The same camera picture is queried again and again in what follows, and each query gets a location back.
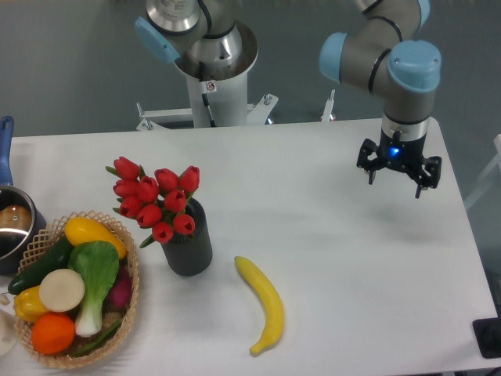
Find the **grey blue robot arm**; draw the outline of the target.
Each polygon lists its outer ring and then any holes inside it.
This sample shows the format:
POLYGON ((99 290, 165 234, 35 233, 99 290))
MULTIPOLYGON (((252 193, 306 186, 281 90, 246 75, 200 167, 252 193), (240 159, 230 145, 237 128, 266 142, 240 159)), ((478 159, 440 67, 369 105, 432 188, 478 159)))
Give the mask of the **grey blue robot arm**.
POLYGON ((428 1, 358 1, 365 26, 353 35, 331 34, 319 53, 325 77, 384 100, 380 140, 365 139, 356 165, 369 181, 383 168, 407 175, 415 195, 438 186, 442 160, 424 145, 441 79, 442 56, 414 37, 431 11, 428 1))

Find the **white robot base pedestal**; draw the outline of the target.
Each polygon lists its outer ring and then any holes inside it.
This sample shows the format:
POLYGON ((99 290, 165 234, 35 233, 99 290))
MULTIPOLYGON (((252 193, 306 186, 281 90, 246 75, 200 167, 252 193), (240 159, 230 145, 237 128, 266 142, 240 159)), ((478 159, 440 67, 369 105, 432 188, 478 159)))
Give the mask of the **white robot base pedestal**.
POLYGON ((135 22, 145 48, 173 63, 186 80, 197 128, 270 123, 276 96, 248 102, 247 76, 258 58, 252 30, 236 18, 235 1, 148 1, 135 22))

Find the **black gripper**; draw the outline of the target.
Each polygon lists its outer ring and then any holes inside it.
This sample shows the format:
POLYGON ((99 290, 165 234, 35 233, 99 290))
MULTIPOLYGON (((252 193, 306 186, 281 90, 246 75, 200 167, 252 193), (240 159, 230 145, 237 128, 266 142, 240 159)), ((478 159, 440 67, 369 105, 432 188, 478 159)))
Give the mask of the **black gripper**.
POLYGON ((429 188, 435 189, 442 173, 442 158, 424 157, 426 134, 420 138, 406 139, 403 132, 394 137, 391 130, 381 129, 380 145, 365 139, 360 147, 356 166, 368 175, 368 183, 373 185, 377 171, 388 168, 405 172, 416 183, 415 198, 429 188))

